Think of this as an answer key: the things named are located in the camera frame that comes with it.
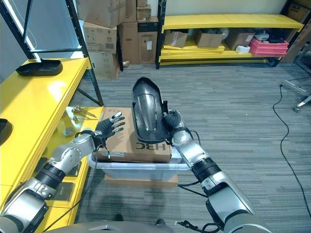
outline small metal part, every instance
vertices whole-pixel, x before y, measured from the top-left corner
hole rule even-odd
[[[73,134],[74,134],[74,128],[73,127],[67,127],[63,131],[63,135],[65,137],[71,137],[71,136],[73,136]]]
[[[92,117],[96,117],[94,114],[92,114],[92,113],[88,112],[87,110],[81,108],[80,105],[77,105],[75,109],[76,109],[76,112],[84,112],[85,114],[89,114]]]
[[[91,118],[77,118],[76,116],[74,116],[72,119],[73,119],[74,121],[76,121],[76,120],[97,120],[97,118],[96,118],[96,119],[91,119]]]

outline box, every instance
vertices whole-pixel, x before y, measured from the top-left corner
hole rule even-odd
[[[117,56],[110,52],[89,52],[96,79],[118,79],[120,67]]]
[[[136,22],[136,0],[126,0],[123,23]]]
[[[188,33],[181,31],[167,30],[165,32],[164,45],[171,45],[182,48],[185,45]]]
[[[149,21],[151,17],[151,5],[138,6],[136,8],[137,21]]]
[[[294,3],[311,8],[311,0],[294,0]]]
[[[170,160],[170,164],[179,164],[183,158],[175,147],[172,147],[172,156]]]
[[[157,17],[151,17],[150,22],[138,23],[138,59],[140,64],[156,62],[157,30]]]
[[[116,53],[117,27],[107,28],[84,22],[83,31],[88,51],[108,51]]]
[[[231,50],[235,50],[238,45],[248,46],[254,35],[253,30],[230,28],[225,42]]]
[[[303,23],[308,17],[309,13],[309,9],[292,3],[288,8],[287,16],[300,23]]]
[[[178,176],[167,181],[151,179],[114,179],[105,175],[105,182],[111,187],[128,188],[173,188],[178,184]]]
[[[137,6],[146,6],[148,0],[137,0]]]
[[[134,129],[131,108],[105,108],[103,119],[111,117],[117,111],[122,111],[125,117],[124,130],[107,139],[106,149],[99,149],[100,161],[128,161],[145,163],[168,163],[171,159],[171,147],[165,142],[158,144],[145,144],[139,142]]]
[[[76,0],[79,19],[114,28],[125,19],[125,0]]]
[[[119,27],[123,61],[139,64],[137,22],[122,23]]]
[[[203,33],[201,29],[196,31],[195,34],[195,42],[197,47],[211,47],[216,48],[218,47],[224,35],[222,34],[210,34],[210,33]]]

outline storage bin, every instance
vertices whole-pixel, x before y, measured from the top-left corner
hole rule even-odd
[[[87,157],[90,167],[95,167],[92,154]],[[170,180],[179,171],[188,170],[187,164],[144,164],[144,163],[97,163],[111,178]]]

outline black plastic tray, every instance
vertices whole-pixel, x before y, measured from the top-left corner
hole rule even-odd
[[[22,76],[52,76],[57,75],[63,70],[63,65],[59,60],[44,60],[22,65],[16,72]]]

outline stacked cardboard box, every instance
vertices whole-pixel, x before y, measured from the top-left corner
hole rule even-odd
[[[119,27],[122,58],[131,64],[154,63],[158,31],[157,17],[150,16],[151,7],[147,5],[147,0],[127,0],[127,5],[131,16]],[[150,11],[143,16],[144,10],[141,9]]]
[[[89,57],[97,79],[117,79],[117,26],[133,17],[126,0],[77,0],[78,17],[84,21],[83,31]]]

